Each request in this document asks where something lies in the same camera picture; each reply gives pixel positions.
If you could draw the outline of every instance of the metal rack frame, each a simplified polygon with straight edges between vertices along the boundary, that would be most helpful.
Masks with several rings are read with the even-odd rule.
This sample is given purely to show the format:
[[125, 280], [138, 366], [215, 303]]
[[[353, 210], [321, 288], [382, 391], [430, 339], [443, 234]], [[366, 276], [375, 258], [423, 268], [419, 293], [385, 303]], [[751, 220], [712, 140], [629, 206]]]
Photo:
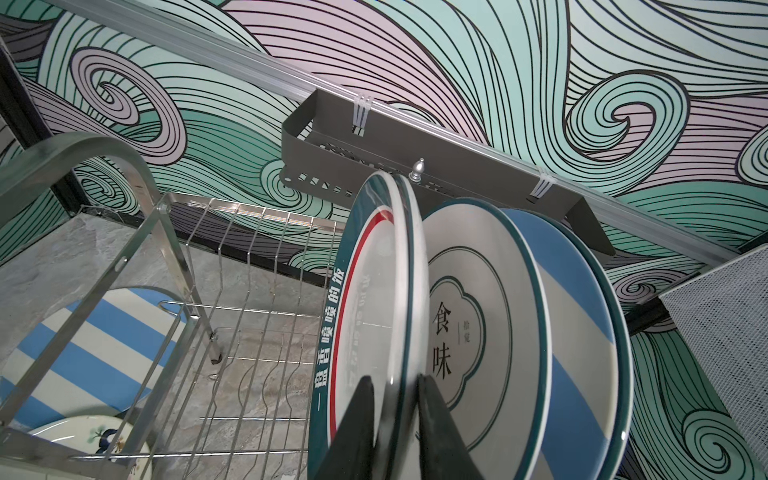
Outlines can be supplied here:
[[[299, 313], [303, 298], [303, 264], [299, 278], [299, 292], [296, 304], [292, 312], [276, 311], [275, 300], [277, 297], [276, 286], [278, 280], [277, 264], [280, 247], [286, 239], [286, 233], [306, 234], [303, 242], [303, 253], [307, 252], [310, 245], [310, 237], [322, 232], [328, 243], [326, 271], [333, 261], [333, 246], [340, 239], [343, 232], [343, 223], [308, 217], [301, 214], [293, 214], [255, 205], [240, 204], [227, 200], [216, 200], [208, 197], [199, 197], [189, 194], [169, 193], [164, 196], [154, 185], [151, 173], [141, 156], [122, 141], [100, 137], [94, 134], [70, 133], [62, 134], [36, 144], [22, 154], [22, 158], [15, 162], [6, 175], [0, 179], [0, 205], [5, 208], [0, 211], [0, 223], [13, 217], [22, 209], [30, 198], [36, 197], [40, 190], [48, 187], [48, 183], [57, 178], [63, 170], [69, 170], [80, 161], [93, 156], [109, 156], [121, 167], [129, 184], [140, 199], [141, 208], [146, 219], [135, 231], [133, 236], [122, 248], [120, 253], [111, 262], [107, 270], [98, 279], [88, 295], [81, 301], [78, 308], [69, 316], [65, 324], [56, 333], [53, 340], [46, 346], [43, 353], [35, 360], [26, 374], [17, 384], [11, 395], [0, 407], [0, 456], [30, 462], [34, 465], [54, 468], [65, 472], [86, 475], [92, 478], [125, 478], [135, 462], [140, 458], [147, 458], [149, 462], [156, 461], [186, 461], [182, 478], [187, 478], [200, 465], [201, 459], [218, 458], [226, 459], [226, 464], [219, 469], [217, 477], [223, 474], [227, 478], [234, 462], [240, 458], [252, 458], [252, 465], [246, 476], [254, 469], [260, 469], [260, 478], [265, 478], [268, 473], [276, 475], [282, 468], [298, 468], [297, 478], [303, 470], [305, 461], [307, 427], [310, 407], [310, 394], [312, 389], [311, 368], [317, 334], [320, 326], [320, 311], [316, 315]], [[170, 209], [174, 204], [186, 204], [200, 210], [200, 219], [195, 230], [187, 239], [184, 248], [179, 244], [174, 229], [170, 224]], [[200, 298], [198, 285], [190, 251], [190, 242], [193, 240], [197, 228], [208, 214], [218, 214], [229, 217], [229, 228], [232, 227], [236, 217], [250, 217], [257, 222], [253, 232], [250, 249], [260, 231], [269, 227], [270, 231], [281, 229], [280, 245], [273, 260], [273, 272], [270, 292], [272, 302], [269, 308], [249, 307], [249, 298], [253, 291], [250, 249], [247, 254], [248, 285], [245, 298], [241, 304], [224, 305], [220, 303], [223, 293], [223, 260], [221, 256], [221, 240], [217, 252], [219, 267], [219, 289], [212, 303], [205, 303]], [[70, 449], [58, 443], [48, 442], [39, 437], [29, 435], [11, 427], [15, 414], [22, 407], [26, 399], [33, 393], [35, 387], [42, 381], [45, 374], [52, 367], [54, 361], [64, 350], [66, 345], [83, 324], [91, 311], [96, 307], [102, 296], [108, 291], [112, 283], [118, 278], [125, 265], [136, 254], [139, 246], [150, 236], [155, 239], [166, 260], [179, 291], [182, 293], [183, 302], [169, 301], [168, 304], [181, 306], [176, 314], [173, 325], [169, 329], [163, 345], [157, 352], [151, 368], [147, 372], [134, 401], [124, 416], [118, 433], [114, 436], [108, 450], [100, 455], [88, 455], [83, 452]], [[182, 312], [186, 313], [187, 322], [181, 326]], [[213, 330], [210, 319], [214, 315], [223, 313], [237, 314], [237, 322], [234, 327], [222, 327]], [[245, 315], [266, 315], [263, 327], [252, 328], [243, 324]], [[270, 325], [285, 321], [283, 329], [271, 329]], [[313, 333], [300, 332], [296, 329], [299, 321], [309, 322], [309, 328], [315, 329]], [[182, 328], [182, 333], [176, 341], [176, 346], [170, 354], [162, 373], [158, 376], [149, 395], [140, 401], [142, 391], [152, 377], [165, 349], [171, 341], [171, 337], [177, 327]], [[270, 346], [265, 343], [267, 335], [280, 335], [280, 348], [276, 356], [270, 351]], [[228, 341], [220, 346], [222, 337], [229, 336]], [[300, 347], [295, 346], [296, 338], [301, 337]], [[246, 348], [241, 344], [252, 342]], [[238, 351], [247, 350], [246, 354], [238, 354]], [[237, 397], [240, 403], [238, 415], [218, 414], [222, 405], [218, 402], [225, 400], [222, 395], [217, 395], [222, 386], [230, 379], [237, 379], [240, 370], [247, 366], [240, 377], [237, 387]], [[204, 370], [214, 369], [207, 377]], [[269, 369], [264, 384], [260, 386], [263, 414], [247, 415], [247, 406], [251, 392], [254, 390], [254, 380], [257, 370]], [[296, 375], [299, 369], [310, 369], [310, 375]], [[276, 391], [276, 398], [267, 392], [266, 386], [270, 376], [278, 370], [280, 381]], [[240, 390], [243, 382], [248, 378], [245, 400], [240, 398]], [[213, 382], [210, 393], [201, 385], [208, 378]], [[306, 398], [306, 408], [303, 415], [294, 415], [294, 408], [290, 402], [289, 385], [298, 389], [292, 391], [303, 392], [294, 399]], [[205, 406], [205, 411], [196, 412], [195, 405]], [[115, 451], [116, 443], [128, 419], [133, 422], [131, 434], [127, 437], [122, 450]], [[222, 431], [217, 425], [235, 422], [234, 434], [228, 449], [207, 449], [207, 443], [212, 435]], [[290, 439], [291, 425], [300, 425], [300, 437]], [[286, 425], [284, 435], [282, 425]], [[179, 435], [179, 431], [197, 429], [194, 436], [194, 444], [191, 447], [184, 441], [191, 439], [192, 435]], [[247, 438], [243, 440], [245, 430], [249, 430]], [[141, 447], [147, 441], [151, 431], [157, 434], [157, 440], [149, 452], [141, 452]]]

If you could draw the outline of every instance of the white plate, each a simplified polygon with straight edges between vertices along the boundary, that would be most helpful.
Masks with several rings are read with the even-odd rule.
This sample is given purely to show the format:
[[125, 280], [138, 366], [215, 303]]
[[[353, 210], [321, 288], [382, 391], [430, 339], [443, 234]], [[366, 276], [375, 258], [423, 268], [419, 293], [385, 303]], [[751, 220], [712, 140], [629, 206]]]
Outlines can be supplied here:
[[[390, 438], [389, 457], [383, 457], [386, 449], [377, 443], [374, 454], [373, 478], [399, 478], [405, 460], [403, 452], [406, 451], [402, 446], [409, 444], [414, 433], [413, 414], [416, 404], [416, 380], [420, 373], [425, 372], [426, 368], [424, 352], [427, 348], [429, 327], [429, 267], [427, 265], [424, 228], [419, 205], [416, 203], [410, 182], [402, 175], [397, 175], [395, 182], [398, 184], [402, 196], [408, 232], [408, 315], [402, 332], [397, 328], [392, 330], [393, 336], [405, 335], [406, 341], [404, 343], [405, 351], [398, 352], [397, 356], [390, 358], [399, 358], [400, 355], [404, 355], [404, 360], [399, 389], [392, 389], [387, 385], [384, 398], [385, 406], [387, 402], [397, 405], [396, 417], [386, 421], [382, 417], [379, 423], [380, 438]], [[388, 428], [389, 425], [392, 425], [395, 434], [387, 433], [382, 437], [382, 429]]]
[[404, 353], [409, 351], [408, 252], [399, 189], [391, 175], [376, 172], [349, 212], [329, 282], [315, 362], [309, 478], [322, 463], [359, 379], [366, 375], [373, 383], [378, 456], [390, 457], [398, 418], [397, 402], [391, 398], [399, 394]]
[[627, 323], [624, 321], [624, 314], [621, 311], [621, 304], [611, 285], [611, 281], [603, 270], [603, 267], [594, 257], [584, 242], [576, 237], [573, 232], [563, 227], [557, 222], [549, 220], [563, 235], [565, 235], [574, 246], [581, 252], [581, 255], [589, 264], [595, 277], [600, 283], [600, 288], [608, 305], [611, 314], [611, 325], [614, 329], [616, 339], [616, 349], [619, 368], [619, 392], [616, 419], [614, 429], [611, 433], [611, 440], [608, 443], [608, 450], [603, 461], [603, 465], [598, 474], [598, 480], [613, 480], [616, 471], [624, 457], [624, 450], [629, 439], [629, 427], [632, 420], [632, 397], [634, 395], [634, 372], [632, 363], [632, 348], [627, 331]]
[[[39, 429], [32, 430], [29, 434], [86, 454], [95, 455], [106, 451], [122, 422], [117, 417], [83, 415], [43, 425]], [[120, 433], [118, 444], [112, 450], [113, 453], [120, 453], [132, 429], [133, 426], [130, 423], [125, 424]], [[141, 453], [149, 453], [149, 446], [146, 443], [141, 446]], [[152, 478], [152, 464], [147, 465], [146, 458], [140, 458], [136, 461], [133, 470], [128, 475], [128, 480], [138, 480], [145, 465], [147, 472], [144, 473], [143, 479], [150, 480]]]
[[[523, 480], [541, 447], [551, 383], [544, 289], [531, 252], [497, 208], [452, 200], [424, 220], [427, 372], [487, 480]], [[419, 478], [418, 442], [406, 474]]]
[[574, 244], [549, 221], [503, 210], [538, 264], [552, 328], [552, 398], [532, 478], [593, 480], [616, 416], [614, 329], [598, 279]]

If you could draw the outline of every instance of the plate with red stripe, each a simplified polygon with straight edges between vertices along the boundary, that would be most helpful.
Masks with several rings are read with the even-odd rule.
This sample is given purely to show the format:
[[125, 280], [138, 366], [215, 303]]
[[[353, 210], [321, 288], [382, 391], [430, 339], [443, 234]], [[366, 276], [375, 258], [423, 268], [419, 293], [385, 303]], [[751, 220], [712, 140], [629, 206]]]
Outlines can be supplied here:
[[[406, 338], [400, 333], [405, 330], [409, 290], [409, 242], [402, 197], [391, 175], [376, 172], [360, 188], [349, 212], [320, 319], [309, 478], [325, 458], [360, 378], [370, 375], [373, 382], [374, 431], [380, 431], [379, 418], [396, 416], [383, 412], [382, 404], [387, 384], [400, 385], [402, 365], [407, 361], [402, 354], [407, 351]], [[385, 409], [396, 409], [387, 403]]]

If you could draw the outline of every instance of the plate rim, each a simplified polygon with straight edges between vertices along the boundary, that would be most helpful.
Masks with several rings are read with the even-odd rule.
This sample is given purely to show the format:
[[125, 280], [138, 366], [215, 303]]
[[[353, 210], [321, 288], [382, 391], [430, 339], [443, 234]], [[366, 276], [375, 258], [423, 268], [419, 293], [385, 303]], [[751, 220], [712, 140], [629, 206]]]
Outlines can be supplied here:
[[[622, 312], [621, 305], [619, 304], [618, 298], [616, 297], [616, 292], [614, 291], [611, 282], [608, 281], [605, 270], [598, 262], [598, 259], [594, 257], [594, 254], [591, 252], [591, 250], [589, 250], [587, 246], [584, 245], [584, 242], [581, 241], [581, 239], [577, 237], [575, 233], [565, 228], [565, 226], [553, 221], [545, 215], [531, 212], [530, 210], [526, 211], [536, 215], [537, 217], [543, 218], [555, 228], [560, 230], [560, 232], [564, 234], [571, 241], [571, 243], [574, 244], [576, 249], [581, 252], [581, 254], [584, 256], [584, 259], [587, 261], [587, 264], [592, 269], [595, 277], [597, 277], [598, 284], [600, 285], [603, 296], [605, 297], [605, 303], [608, 305], [608, 312], [611, 315], [611, 325], [614, 327], [617, 358], [619, 358], [619, 395], [616, 408], [616, 420], [614, 421], [614, 429], [611, 433], [611, 438], [608, 440], [608, 450], [605, 453], [605, 460], [603, 461], [603, 465], [600, 468], [597, 480], [611, 480], [621, 465], [621, 460], [624, 457], [624, 451], [626, 450], [626, 445], [629, 441], [629, 431], [632, 423], [632, 407], [634, 401], [634, 369], [632, 366], [632, 348], [629, 331], [627, 330], [627, 324], [624, 321], [624, 313]], [[617, 326], [619, 326], [619, 330], [621, 331], [620, 333], [616, 331]], [[627, 387], [626, 389], [621, 388], [622, 379], [629, 380], [628, 382], [625, 382]], [[625, 432], [624, 438], [621, 438], [622, 432]], [[606, 467], [606, 465], [609, 465], [609, 459], [611, 460], [611, 466]]]
[[[27, 434], [28, 435], [32, 435], [32, 436], [38, 436], [39, 434], [41, 434], [41, 433], [43, 433], [43, 432], [45, 432], [47, 430], [53, 429], [54, 427], [58, 426], [58, 424], [67, 423], [69, 420], [81, 420], [81, 419], [101, 419], [100, 421], [104, 421], [104, 419], [106, 419], [106, 420], [108, 420], [110, 422], [113, 421], [113, 420], [116, 420], [117, 422], [120, 422], [120, 423], [123, 422], [123, 419], [120, 419], [120, 418], [115, 417], [115, 416], [109, 416], [109, 415], [101, 415], [101, 414], [97, 414], [97, 415], [74, 415], [74, 416], [71, 416], [71, 417], [64, 417], [63, 419], [59, 419], [59, 420], [55, 420], [55, 421], [50, 422], [50, 423], [46, 423], [45, 425], [41, 425], [41, 426], [37, 427], [36, 429], [30, 430], [29, 432], [27, 432]], [[126, 421], [125, 422], [125, 426], [127, 426], [129, 429], [131, 429], [131, 431], [133, 431], [134, 425], [132, 423]], [[46, 442], [53, 442], [53, 440], [44, 439], [43, 437], [40, 437], [40, 438], [45, 440]], [[139, 452], [141, 452], [145, 448], [146, 448], [147, 452], [151, 452], [149, 444], [146, 441], [144, 442], [144, 444], [139, 449]], [[148, 458], [140, 458], [140, 460], [141, 459], [147, 460], [147, 466], [145, 467], [146, 473], [144, 474], [144, 478], [151, 479], [153, 477], [152, 462], [148, 461], [149, 460]]]
[[619, 346], [618, 346], [618, 340], [617, 340], [617, 337], [619, 337], [620, 335], [617, 334], [616, 326], [614, 325], [615, 324], [615, 318], [614, 318], [614, 312], [612, 311], [612, 308], [611, 308], [611, 302], [609, 301], [609, 299], [607, 299], [605, 297], [604, 286], [603, 286], [603, 284], [601, 282], [601, 280], [604, 280], [604, 279], [602, 279], [602, 277], [604, 275], [601, 275], [601, 274], [599, 274], [598, 272], [595, 271], [594, 265], [592, 265], [590, 263], [589, 259], [585, 257], [584, 252], [580, 248], [578, 248], [578, 245], [576, 245], [575, 242], [568, 235], [566, 235], [566, 233], [563, 231], [563, 230], [567, 230], [564, 227], [563, 227], [563, 230], [562, 230], [562, 229], [558, 228], [558, 226], [555, 225], [555, 222], [553, 222], [550, 218], [546, 217], [545, 215], [538, 214], [538, 213], [530, 211], [530, 210], [526, 210], [526, 209], [523, 209], [523, 208], [509, 208], [509, 209], [505, 209], [503, 211], [506, 211], [506, 210], [518, 210], [518, 211], [521, 211], [521, 212], [525, 212], [527, 214], [531, 214], [533, 217], [536, 217], [539, 220], [544, 221], [546, 224], [552, 225], [558, 231], [558, 233], [560, 233], [563, 236], [563, 238], [565, 238], [566, 241], [568, 241], [569, 243], [573, 244], [574, 248], [576, 249], [576, 253], [581, 255], [584, 258], [584, 261], [587, 264], [587, 268], [589, 269], [590, 272], [592, 272], [592, 274], [594, 276], [594, 282], [595, 282], [595, 284], [598, 287], [598, 291], [600, 292], [600, 295], [601, 295], [603, 301], [605, 302], [606, 310], [608, 311], [608, 317], [609, 317], [609, 320], [611, 322], [610, 323], [611, 324], [611, 331], [612, 331], [612, 333], [614, 335], [613, 344], [614, 344], [614, 348], [615, 348], [615, 351], [616, 351], [616, 357], [617, 357], [617, 361], [616, 361], [616, 363], [617, 363], [617, 376], [616, 376], [616, 381], [617, 381], [617, 385], [616, 385], [616, 387], [617, 387], [617, 404], [615, 406], [616, 412], [614, 414], [614, 425], [611, 427], [611, 437], [609, 439], [607, 439], [607, 448], [605, 450], [605, 455], [603, 456], [603, 458], [600, 461], [600, 468], [598, 469], [598, 475], [599, 475], [602, 472], [602, 470], [603, 470], [603, 465], [605, 464], [606, 459], [608, 458], [608, 453], [609, 453], [609, 450], [610, 450], [610, 447], [611, 447], [611, 440], [614, 437], [614, 427], [616, 426], [616, 423], [617, 423], [618, 418], [619, 418], [618, 404], [620, 402], [619, 395], [621, 394], [621, 388], [619, 387], [619, 378], [620, 378], [620, 373], [621, 373], [621, 362], [619, 361], [619, 358], [618, 358], [619, 357], [619, 355], [618, 355], [618, 353], [619, 353]]
[[[368, 176], [368, 178], [366, 178], [365, 182], [363, 182], [363, 184], [361, 186], [361, 189], [366, 184], [368, 184], [371, 181], [371, 179], [374, 178], [374, 177], [379, 177], [383, 181], [383, 183], [385, 184], [385, 187], [387, 189], [387, 193], [389, 195], [389, 205], [386, 205], [386, 207], [388, 207], [392, 211], [392, 223], [395, 226], [395, 240], [394, 240], [394, 244], [395, 244], [394, 245], [394, 249], [395, 249], [395, 255], [394, 255], [395, 262], [397, 264], [398, 263], [398, 259], [400, 257], [405, 256], [405, 258], [401, 259], [401, 261], [403, 261], [403, 260], [405, 261], [406, 268], [407, 268], [408, 267], [408, 257], [407, 257], [407, 253], [408, 252], [407, 252], [407, 248], [403, 249], [402, 245], [400, 245], [401, 243], [405, 243], [407, 245], [407, 233], [406, 233], [406, 227], [404, 225], [404, 223], [405, 223], [405, 213], [403, 212], [402, 201], [400, 200], [400, 196], [399, 196], [399, 189], [398, 189], [397, 184], [394, 181], [394, 178], [392, 177], [392, 175], [391, 174], [387, 174], [386, 172], [382, 172], [382, 171], [373, 172], [370, 176]], [[398, 228], [398, 224], [399, 223], [403, 223], [403, 225], [400, 228]], [[356, 245], [358, 239], [359, 239], [359, 235], [357, 237], [355, 237], [355, 245]], [[402, 253], [400, 255], [397, 254], [398, 250], [402, 251]], [[333, 262], [333, 266], [336, 265], [336, 260], [337, 259], [338, 259], [338, 251], [337, 251], [336, 259]], [[406, 272], [403, 272], [402, 268], [401, 269], [398, 269], [397, 267], [395, 268], [395, 280], [396, 280], [395, 281], [395, 286], [396, 286], [396, 288], [395, 288], [395, 295], [394, 295], [393, 301], [396, 302], [396, 308], [395, 308], [395, 312], [393, 313], [393, 325], [394, 325], [394, 323], [396, 323], [398, 321], [405, 322], [405, 314], [403, 312], [399, 312], [399, 309], [397, 307], [399, 305], [399, 303], [397, 301], [397, 299], [399, 298], [398, 297], [398, 292], [400, 290], [405, 289], [405, 292], [404, 292], [405, 296], [407, 297], [407, 294], [408, 294], [408, 290], [407, 290], [408, 282], [407, 281], [406, 282], [398, 282], [397, 281], [398, 278], [400, 278], [400, 277], [402, 277], [404, 275], [407, 278]], [[342, 290], [341, 290], [342, 292], [344, 291], [344, 289], [346, 287], [347, 278], [348, 278], [348, 276], [345, 274], [344, 281], [342, 283]], [[401, 284], [401, 283], [404, 283], [404, 286], [398, 287], [398, 285]], [[325, 292], [325, 295], [326, 296], [323, 299], [323, 312], [325, 311], [325, 307], [328, 305], [327, 290]], [[400, 292], [400, 297], [403, 297], [403, 292], [402, 291]], [[333, 317], [333, 328], [334, 328], [334, 330], [333, 330], [333, 333], [331, 335], [332, 339], [335, 338], [336, 332], [339, 331], [338, 330], [338, 318], [339, 318], [340, 314], [341, 314], [341, 309], [339, 308], [336, 311], [336, 315]], [[320, 327], [322, 327], [322, 326], [323, 326], [323, 314], [321, 313], [321, 316], [320, 316]], [[322, 336], [320, 334], [318, 334], [318, 337], [317, 337], [317, 349], [318, 350], [320, 348], [320, 340], [321, 339], [322, 339]], [[392, 345], [396, 341], [397, 340], [395, 340], [395, 339], [391, 339], [390, 340], [390, 347], [389, 347], [390, 356], [392, 356], [391, 355], [392, 354], [392, 350], [393, 350], [393, 346]], [[338, 344], [338, 342], [334, 341], [334, 343], [333, 343], [333, 351], [337, 351], [336, 350], [336, 348], [338, 346], [337, 344]], [[333, 366], [333, 361], [331, 360], [331, 362], [329, 363], [328, 369], [327, 369], [329, 371], [329, 377], [331, 376], [330, 370], [331, 370], [332, 366]], [[313, 364], [312, 378], [310, 379], [310, 382], [312, 382], [312, 385], [313, 385], [312, 396], [309, 399], [309, 401], [310, 401], [310, 408], [313, 406], [313, 404], [315, 402], [314, 378], [315, 378], [315, 375], [318, 373], [317, 367], [318, 367], [318, 361], [317, 361], [317, 358], [315, 358], [315, 361], [314, 361], [314, 364]], [[387, 374], [388, 374], [388, 376], [391, 376], [392, 373], [395, 373], [395, 374], [399, 375], [399, 370], [400, 370], [400, 365], [399, 364], [397, 365], [397, 368], [395, 368], [394, 372], [390, 371], [390, 369], [388, 367]], [[331, 389], [331, 378], [328, 378], [327, 391], [330, 392], [330, 389]], [[312, 451], [317, 452], [317, 449], [313, 449], [312, 445], [313, 444], [317, 444], [317, 442], [319, 440], [315, 440], [315, 442], [313, 442], [313, 436], [311, 435], [311, 433], [312, 433], [312, 431], [314, 429], [313, 429], [313, 422], [311, 421], [311, 418], [312, 418], [313, 414], [315, 414], [315, 409], [312, 409], [312, 412], [310, 412], [310, 425], [309, 425], [309, 428], [308, 428], [310, 436], [309, 436], [309, 440], [307, 442], [307, 466], [306, 466], [306, 471], [307, 471], [307, 475], [308, 475], [309, 478], [312, 478], [316, 474], [316, 470], [320, 467], [320, 465], [322, 465], [323, 459], [327, 455], [328, 449], [330, 448], [330, 445], [331, 445], [331, 441], [328, 438], [329, 437], [328, 428], [329, 428], [330, 422], [331, 422], [330, 415], [329, 415], [329, 408], [330, 408], [330, 405], [326, 405], [326, 408], [323, 409], [323, 418], [325, 419], [325, 427], [322, 429], [323, 430], [323, 441], [321, 442], [322, 445], [324, 445], [323, 455], [320, 458], [317, 459], [317, 463], [316, 464], [312, 465], [313, 468], [310, 468], [310, 452], [312, 452]], [[381, 414], [379, 415], [379, 429], [377, 430], [377, 432], [375, 432], [374, 441], [376, 440], [376, 437], [378, 436], [378, 431], [381, 429], [381, 424], [382, 424], [381, 423], [381, 418], [384, 418], [385, 416], [386, 416], [385, 415], [385, 411], [384, 411], [384, 409], [382, 409]]]
[[538, 453], [541, 451], [541, 442], [544, 439], [544, 430], [547, 424], [547, 417], [549, 413], [549, 400], [551, 397], [551, 374], [552, 374], [552, 341], [551, 341], [551, 328], [549, 326], [549, 314], [547, 310], [547, 304], [545, 302], [544, 285], [541, 282], [541, 274], [538, 272], [538, 266], [534, 261], [533, 253], [531, 252], [528, 243], [522, 236], [515, 224], [507, 217], [504, 212], [499, 208], [477, 198], [460, 197], [448, 200], [425, 215], [426, 220], [434, 213], [452, 205], [457, 204], [469, 204], [476, 207], [480, 207], [483, 210], [488, 211], [493, 215], [496, 220], [504, 225], [510, 237], [515, 242], [515, 245], [521, 251], [521, 255], [525, 262], [525, 268], [528, 271], [528, 276], [531, 277], [531, 287], [534, 290], [534, 298], [536, 302], [536, 313], [539, 324], [539, 365], [544, 368], [539, 369], [539, 379], [537, 388], [536, 408], [534, 410], [533, 425], [531, 426], [531, 432], [528, 435], [528, 440], [525, 444], [525, 450], [523, 451], [520, 465], [517, 472], [513, 477], [513, 480], [524, 480], [530, 477], [535, 467], [536, 460], [538, 459]]
[[[405, 215], [406, 220], [406, 237], [408, 240], [408, 307], [406, 310], [406, 335], [403, 343], [403, 353], [402, 353], [402, 363], [400, 365], [400, 388], [398, 390], [398, 401], [396, 406], [396, 414], [395, 414], [395, 424], [392, 429], [392, 437], [389, 440], [389, 450], [387, 452], [387, 471], [388, 474], [391, 474], [395, 468], [396, 460], [397, 460], [397, 452], [401, 449], [403, 451], [403, 455], [400, 458], [400, 460], [405, 459], [405, 454], [408, 451], [409, 444], [408, 442], [398, 442], [398, 440], [406, 440], [406, 436], [402, 435], [401, 430], [403, 429], [402, 421], [404, 421], [404, 415], [405, 411], [405, 401], [406, 401], [406, 393], [407, 393], [407, 382], [411, 376], [415, 373], [420, 373], [419, 364], [417, 362], [414, 362], [413, 359], [410, 358], [411, 349], [418, 346], [419, 340], [426, 340], [426, 324], [424, 328], [418, 329], [416, 328], [417, 325], [415, 323], [415, 314], [417, 312], [414, 310], [414, 305], [416, 304], [416, 298], [415, 298], [415, 292], [416, 292], [416, 286], [417, 282], [419, 280], [426, 282], [427, 285], [429, 285], [429, 268], [426, 267], [426, 245], [425, 245], [425, 238], [424, 238], [424, 229], [421, 225], [421, 214], [419, 212], [419, 204], [415, 198], [415, 194], [413, 192], [413, 189], [410, 186], [410, 183], [406, 180], [405, 177], [402, 175], [393, 175], [392, 176], [395, 180], [395, 184], [398, 188], [398, 192], [400, 194], [400, 198], [402, 200], [402, 207], [403, 207], [403, 213]], [[417, 245], [416, 242], [420, 238], [422, 240], [421, 250], [423, 250], [423, 263], [424, 265], [421, 265], [415, 258]], [[427, 301], [426, 306], [429, 306], [429, 289], [427, 289]], [[417, 334], [421, 333], [422, 338], [414, 338]]]

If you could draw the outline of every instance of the rack leg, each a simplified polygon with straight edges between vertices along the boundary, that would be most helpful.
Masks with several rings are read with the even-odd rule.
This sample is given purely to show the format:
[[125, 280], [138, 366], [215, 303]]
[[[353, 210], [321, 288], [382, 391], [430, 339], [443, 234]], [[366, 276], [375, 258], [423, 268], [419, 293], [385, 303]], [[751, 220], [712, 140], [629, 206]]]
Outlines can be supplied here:
[[[190, 271], [187, 259], [184, 258], [184, 253], [181, 251], [181, 245], [179, 245], [179, 240], [176, 237], [174, 225], [170, 222], [170, 204], [168, 203], [167, 197], [163, 197], [156, 208], [160, 212], [160, 222], [155, 225], [152, 233], [160, 243], [160, 250], [168, 265], [168, 270], [174, 278], [181, 296], [183, 298], [191, 298], [192, 302], [197, 305], [203, 305], [203, 300], [197, 292], [194, 277]], [[210, 349], [208, 349], [208, 355], [210, 357], [210, 362], [216, 365], [222, 360], [221, 347], [219, 347], [219, 344], [216, 341], [214, 330], [210, 326], [210, 320], [205, 313], [205, 309], [200, 306], [194, 308], [197, 316], [200, 317], [200, 322], [205, 329], [206, 335], [213, 343], [213, 345], [210, 346]]]

